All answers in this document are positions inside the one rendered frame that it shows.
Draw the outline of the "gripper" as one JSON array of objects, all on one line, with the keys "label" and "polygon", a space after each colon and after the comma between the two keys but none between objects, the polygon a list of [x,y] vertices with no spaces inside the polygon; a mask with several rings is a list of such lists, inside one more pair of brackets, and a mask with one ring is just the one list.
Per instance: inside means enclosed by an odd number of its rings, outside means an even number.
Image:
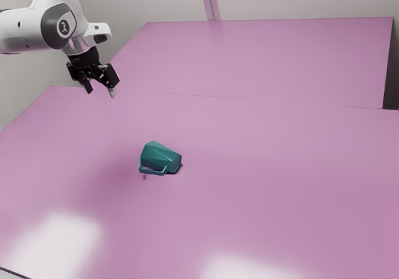
[{"label": "gripper", "polygon": [[98,48],[90,48],[78,55],[68,55],[66,66],[72,80],[81,82],[88,94],[93,92],[91,79],[102,84],[109,92],[111,98],[117,95],[117,85],[120,79],[112,64],[101,65]]}]

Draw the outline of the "teal faceted mug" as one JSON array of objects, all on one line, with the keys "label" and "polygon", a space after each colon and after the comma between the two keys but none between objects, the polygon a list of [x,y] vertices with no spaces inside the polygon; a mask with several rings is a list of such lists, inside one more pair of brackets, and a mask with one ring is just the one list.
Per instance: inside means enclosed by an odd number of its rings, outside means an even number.
[{"label": "teal faceted mug", "polygon": [[156,176],[176,174],[181,168],[181,160],[182,155],[156,141],[151,141],[143,147],[138,171]]}]

